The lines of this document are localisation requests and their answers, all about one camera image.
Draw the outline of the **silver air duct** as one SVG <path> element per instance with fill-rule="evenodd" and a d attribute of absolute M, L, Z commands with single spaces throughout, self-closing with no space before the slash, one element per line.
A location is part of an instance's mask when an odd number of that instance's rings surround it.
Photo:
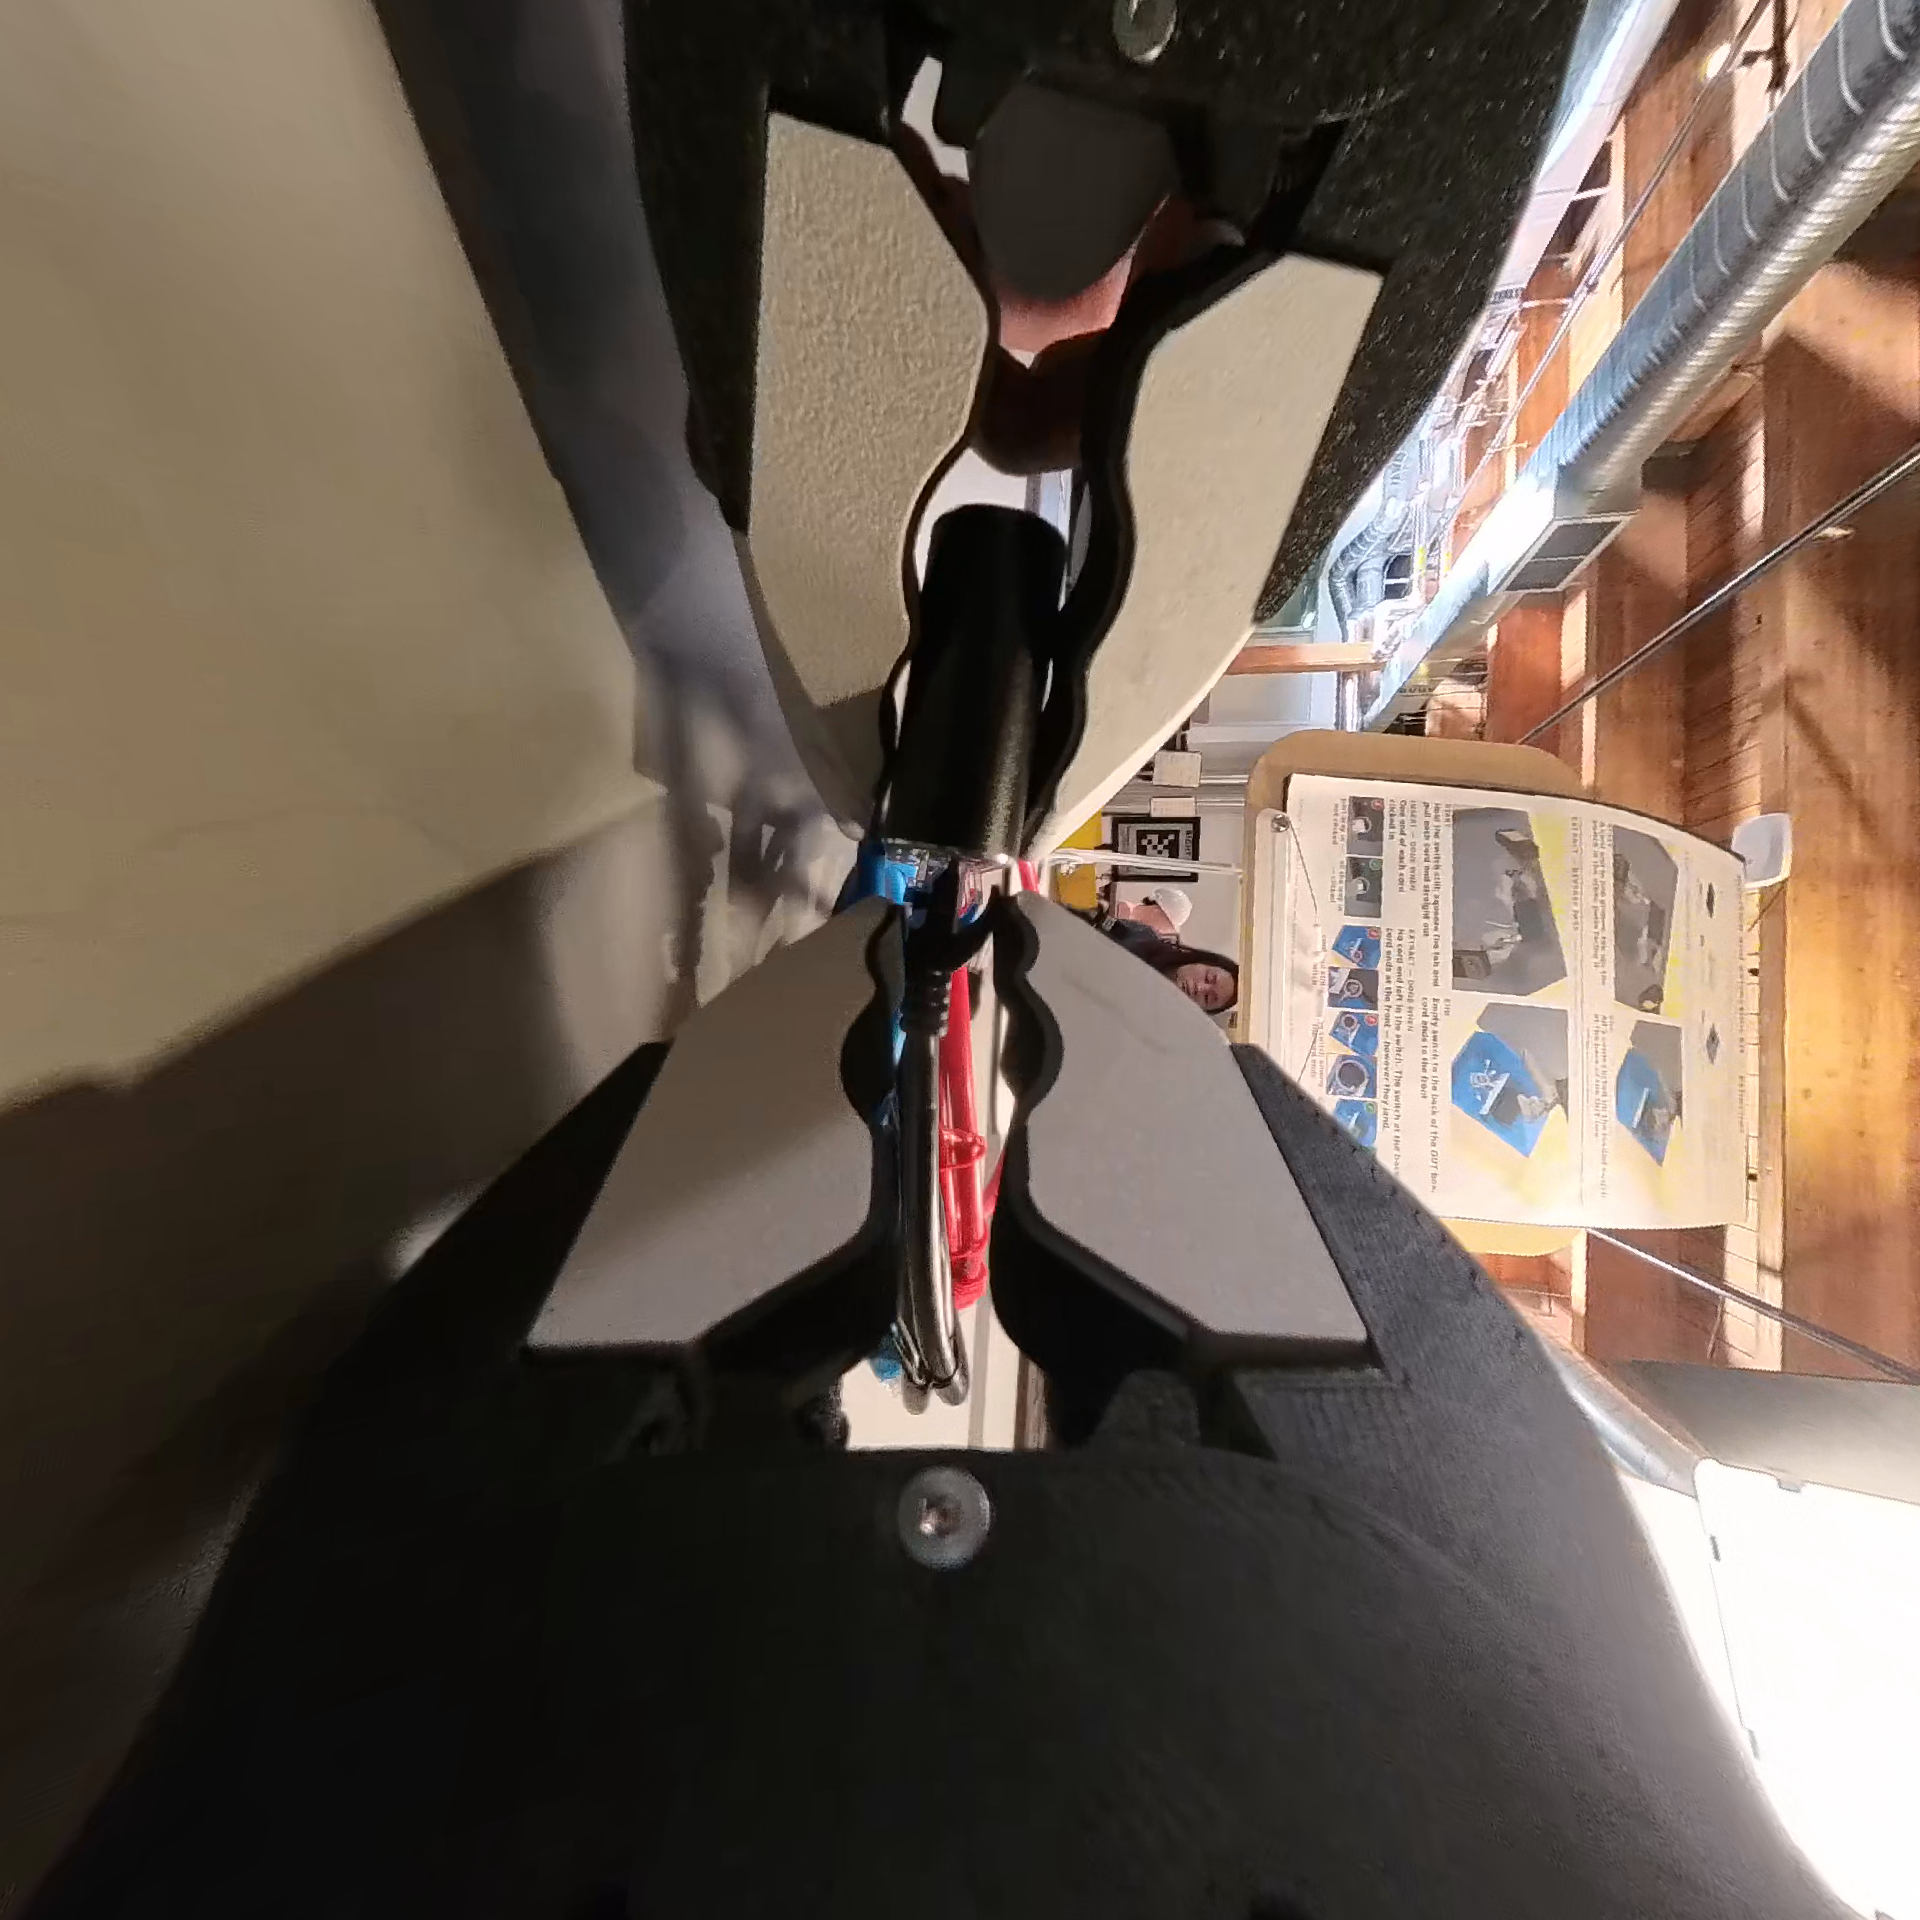
<path fill-rule="evenodd" d="M 1413 624 L 1421 649 L 1568 584 L 1643 466 L 1916 164 L 1916 4 L 1846 4 Z"/>

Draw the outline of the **person's left hand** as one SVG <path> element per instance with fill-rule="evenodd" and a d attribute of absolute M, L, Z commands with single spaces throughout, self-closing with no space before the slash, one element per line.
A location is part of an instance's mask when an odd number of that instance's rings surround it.
<path fill-rule="evenodd" d="M 977 421 L 977 452 L 995 471 L 1031 478 L 1079 461 L 1091 370 L 1123 301 L 1123 270 L 1061 301 L 1002 298 Z"/>

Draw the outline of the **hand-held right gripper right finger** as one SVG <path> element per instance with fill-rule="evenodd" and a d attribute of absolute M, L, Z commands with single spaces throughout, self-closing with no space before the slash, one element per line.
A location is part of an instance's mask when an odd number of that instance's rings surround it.
<path fill-rule="evenodd" d="M 995 908 L 1015 1110 L 993 1304 L 1065 1400 L 1351 1370 L 1371 1331 L 1234 1045 L 1053 898 Z"/>

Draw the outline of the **square light panel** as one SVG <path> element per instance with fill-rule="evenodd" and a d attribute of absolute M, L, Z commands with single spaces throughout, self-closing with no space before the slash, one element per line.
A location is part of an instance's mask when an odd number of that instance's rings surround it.
<path fill-rule="evenodd" d="M 1699 1461 L 1732 1700 L 1791 1838 L 1864 1916 L 1916 1916 L 1916 1508 Z"/>

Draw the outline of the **black ethernet switch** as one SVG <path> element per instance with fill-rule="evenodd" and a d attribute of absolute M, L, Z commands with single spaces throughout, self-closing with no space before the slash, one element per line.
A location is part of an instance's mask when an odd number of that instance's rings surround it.
<path fill-rule="evenodd" d="M 887 841 L 979 861 L 1031 847 L 1065 562 L 1065 536 L 1026 507 L 939 517 L 884 774 Z"/>

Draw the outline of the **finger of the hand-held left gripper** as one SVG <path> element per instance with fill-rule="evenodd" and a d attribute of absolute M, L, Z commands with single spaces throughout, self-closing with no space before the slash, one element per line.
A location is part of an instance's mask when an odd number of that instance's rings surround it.
<path fill-rule="evenodd" d="M 916 525 L 968 432 L 990 333 L 893 148 L 769 113 L 745 565 L 817 716 L 872 716 L 908 644 Z"/>
<path fill-rule="evenodd" d="M 1283 254 L 1145 356 L 1118 463 L 1133 552 L 1032 852 L 1100 815 L 1228 675 L 1379 289 L 1371 270 Z"/>

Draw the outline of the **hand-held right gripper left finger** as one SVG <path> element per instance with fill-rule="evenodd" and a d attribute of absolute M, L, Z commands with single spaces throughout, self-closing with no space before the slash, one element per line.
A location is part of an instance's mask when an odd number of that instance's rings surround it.
<path fill-rule="evenodd" d="M 896 1313 L 896 1180 L 880 946 L 862 898 L 699 1007 L 618 1146 L 524 1349 L 635 1355 L 813 1387 Z"/>

